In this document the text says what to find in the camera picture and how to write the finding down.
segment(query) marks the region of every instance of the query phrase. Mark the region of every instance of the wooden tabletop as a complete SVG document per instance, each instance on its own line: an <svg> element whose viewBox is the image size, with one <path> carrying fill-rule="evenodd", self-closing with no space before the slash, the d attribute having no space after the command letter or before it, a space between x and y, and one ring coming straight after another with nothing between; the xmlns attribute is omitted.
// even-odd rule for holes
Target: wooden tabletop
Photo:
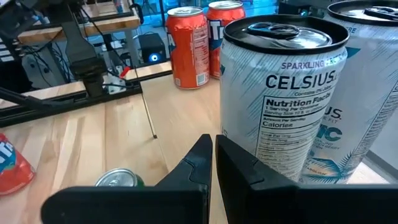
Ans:
<svg viewBox="0 0 398 224"><path fill-rule="evenodd" d="M90 4L87 6L83 6L83 8L90 15L90 17L117 14L113 2ZM123 1L123 11L129 12L127 1ZM98 21L95 22L95 24L98 26L101 32L115 32L121 29L135 29L136 27L140 26L141 23L139 17L137 16L136 10L133 9L133 11L134 11L133 16L117 18L117 19L108 19L105 21ZM87 36L99 34L98 30L92 23L85 24L84 27L80 25L80 32L84 37L86 36L85 34L87 34ZM26 31L21 33L18 36L18 39L23 44L35 44L40 42L48 42L52 40L54 37L56 37L55 40L60 40L65 38L65 34L63 33L61 27Z"/></svg>
<svg viewBox="0 0 398 224"><path fill-rule="evenodd" d="M170 70L169 63L137 69L139 77ZM72 83L42 90L65 94ZM7 224L38 224L40 206L52 193L74 185L94 185L115 167L139 174L155 185L186 155L203 133L220 133L219 83L210 80L197 90L180 90L172 76L142 82L143 95L134 95L56 116L0 129L36 168L26 188L0 198L0 217ZM152 137L143 97L158 139ZM350 183L386 183L361 164ZM213 158L210 223L226 223Z"/></svg>

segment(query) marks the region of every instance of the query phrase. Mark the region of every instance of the celsius can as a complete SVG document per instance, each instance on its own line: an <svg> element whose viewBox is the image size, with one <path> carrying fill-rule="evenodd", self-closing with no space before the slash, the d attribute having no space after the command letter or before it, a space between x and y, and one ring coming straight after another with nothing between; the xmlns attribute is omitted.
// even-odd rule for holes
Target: celsius can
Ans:
<svg viewBox="0 0 398 224"><path fill-rule="evenodd" d="M255 16L224 29L221 128L298 181L347 58L348 31L315 17Z"/></svg>
<svg viewBox="0 0 398 224"><path fill-rule="evenodd" d="M303 168L306 184L344 184L398 106L398 1L346 1L327 20L347 28L348 58Z"/></svg>

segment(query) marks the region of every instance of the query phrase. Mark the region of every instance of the blue light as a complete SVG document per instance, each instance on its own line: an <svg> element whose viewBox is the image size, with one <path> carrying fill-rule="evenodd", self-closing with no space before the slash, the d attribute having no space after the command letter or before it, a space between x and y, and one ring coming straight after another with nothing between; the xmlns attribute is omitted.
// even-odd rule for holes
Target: blue light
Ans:
<svg viewBox="0 0 398 224"><path fill-rule="evenodd" d="M157 53L153 53L149 56L149 62L157 62L160 60L160 55Z"/></svg>

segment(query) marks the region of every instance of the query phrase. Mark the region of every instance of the electronic device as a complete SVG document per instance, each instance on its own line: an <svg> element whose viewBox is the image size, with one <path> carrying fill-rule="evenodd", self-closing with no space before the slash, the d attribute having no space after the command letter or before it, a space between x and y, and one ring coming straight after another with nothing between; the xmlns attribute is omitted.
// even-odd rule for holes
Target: electronic device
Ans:
<svg viewBox="0 0 398 224"><path fill-rule="evenodd" d="M138 36L144 63L158 62L166 59L166 49L159 34L143 34Z"/></svg>

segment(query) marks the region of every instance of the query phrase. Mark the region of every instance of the red can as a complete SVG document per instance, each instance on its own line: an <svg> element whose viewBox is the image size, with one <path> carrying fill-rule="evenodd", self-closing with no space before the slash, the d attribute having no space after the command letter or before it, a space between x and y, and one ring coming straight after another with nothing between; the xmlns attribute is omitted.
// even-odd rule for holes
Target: red can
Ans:
<svg viewBox="0 0 398 224"><path fill-rule="evenodd" d="M178 7L167 12L167 38L174 83L195 89L209 80L209 45L206 17L200 7Z"/></svg>
<svg viewBox="0 0 398 224"><path fill-rule="evenodd" d="M0 195L11 194L32 181L33 167L0 133Z"/></svg>
<svg viewBox="0 0 398 224"><path fill-rule="evenodd" d="M242 2L217 1L209 4L207 23L210 46L210 76L220 78L220 46L224 27L236 19L245 18Z"/></svg>

